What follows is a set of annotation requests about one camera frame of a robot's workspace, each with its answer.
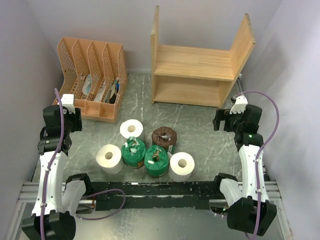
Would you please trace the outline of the white roll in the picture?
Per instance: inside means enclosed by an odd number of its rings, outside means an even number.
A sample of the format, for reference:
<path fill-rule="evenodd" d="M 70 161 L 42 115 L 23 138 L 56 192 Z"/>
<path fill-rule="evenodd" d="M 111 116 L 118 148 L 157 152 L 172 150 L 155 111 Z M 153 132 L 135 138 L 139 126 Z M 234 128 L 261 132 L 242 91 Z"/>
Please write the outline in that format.
<path fill-rule="evenodd" d="M 177 152 L 169 160 L 169 177 L 175 182 L 185 182 L 195 168 L 193 157 L 187 152 Z"/>
<path fill-rule="evenodd" d="M 123 142 L 126 142 L 129 137 L 135 137 L 144 141 L 144 127 L 139 120 L 126 120 L 121 124 L 119 132 Z"/>
<path fill-rule="evenodd" d="M 119 173 L 124 165 L 120 148 L 113 144 L 107 144 L 97 152 L 96 162 L 108 174 Z"/>

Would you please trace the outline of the brown roll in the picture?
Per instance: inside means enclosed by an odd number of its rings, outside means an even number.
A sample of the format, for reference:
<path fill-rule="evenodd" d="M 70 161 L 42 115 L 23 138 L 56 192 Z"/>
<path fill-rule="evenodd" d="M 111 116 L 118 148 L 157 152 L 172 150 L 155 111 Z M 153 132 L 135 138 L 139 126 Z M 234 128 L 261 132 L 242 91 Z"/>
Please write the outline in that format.
<path fill-rule="evenodd" d="M 162 126 L 155 129 L 151 135 L 153 145 L 160 146 L 167 153 L 173 154 L 177 144 L 178 136 L 175 130 L 170 127 Z"/>

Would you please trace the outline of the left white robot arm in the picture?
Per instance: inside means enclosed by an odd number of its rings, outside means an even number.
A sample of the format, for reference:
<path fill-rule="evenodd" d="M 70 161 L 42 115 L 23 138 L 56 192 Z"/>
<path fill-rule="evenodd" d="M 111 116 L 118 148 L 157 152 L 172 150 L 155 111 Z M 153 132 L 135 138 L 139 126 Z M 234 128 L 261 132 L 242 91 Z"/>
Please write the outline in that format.
<path fill-rule="evenodd" d="M 40 179 L 31 217 L 22 221 L 30 240 L 72 240 L 76 235 L 75 215 L 80 200 L 94 192 L 89 176 L 79 173 L 63 183 L 63 172 L 72 145 L 70 133 L 82 130 L 78 107 L 47 106 L 42 110 L 45 126 L 37 145 Z"/>

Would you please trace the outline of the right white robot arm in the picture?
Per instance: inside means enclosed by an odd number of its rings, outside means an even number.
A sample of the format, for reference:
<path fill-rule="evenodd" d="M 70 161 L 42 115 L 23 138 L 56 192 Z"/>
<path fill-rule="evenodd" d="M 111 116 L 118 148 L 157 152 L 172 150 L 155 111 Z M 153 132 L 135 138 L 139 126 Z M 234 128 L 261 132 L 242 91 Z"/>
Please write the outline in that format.
<path fill-rule="evenodd" d="M 230 229 L 246 235 L 264 236 L 277 215 L 277 207 L 270 202 L 267 194 L 264 170 L 263 136 L 258 133 L 262 109 L 248 104 L 242 112 L 218 109 L 212 121 L 214 130 L 234 133 L 234 142 L 242 166 L 242 184 L 235 176 L 219 173 L 212 186 L 212 193 L 218 199 L 225 198 L 227 208 L 220 209 L 226 214 Z"/>

